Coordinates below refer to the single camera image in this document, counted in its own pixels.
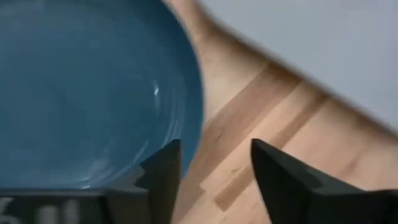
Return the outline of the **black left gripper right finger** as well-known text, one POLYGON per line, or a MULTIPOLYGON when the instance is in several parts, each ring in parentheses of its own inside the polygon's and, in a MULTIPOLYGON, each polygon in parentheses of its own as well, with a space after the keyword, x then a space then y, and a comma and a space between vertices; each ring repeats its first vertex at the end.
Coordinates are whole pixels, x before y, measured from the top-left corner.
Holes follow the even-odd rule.
POLYGON ((251 162, 272 224, 398 224, 398 189, 359 189, 260 139, 251 162))

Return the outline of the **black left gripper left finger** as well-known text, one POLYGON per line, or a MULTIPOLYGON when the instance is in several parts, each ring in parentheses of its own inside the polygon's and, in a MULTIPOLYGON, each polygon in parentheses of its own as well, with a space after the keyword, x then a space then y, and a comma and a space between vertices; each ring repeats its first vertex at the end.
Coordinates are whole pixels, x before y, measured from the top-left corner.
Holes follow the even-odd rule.
POLYGON ((174 139, 114 180, 105 196, 106 224, 171 224, 181 154, 181 140, 174 139))

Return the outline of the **blue round plate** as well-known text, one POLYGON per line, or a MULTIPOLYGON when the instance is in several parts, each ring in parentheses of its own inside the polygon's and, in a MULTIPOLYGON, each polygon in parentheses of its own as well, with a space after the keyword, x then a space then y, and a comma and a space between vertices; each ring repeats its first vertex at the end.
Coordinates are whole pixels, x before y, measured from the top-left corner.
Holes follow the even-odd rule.
POLYGON ((0 187, 104 186, 173 139, 187 171, 202 121, 163 0, 0 0, 0 187))

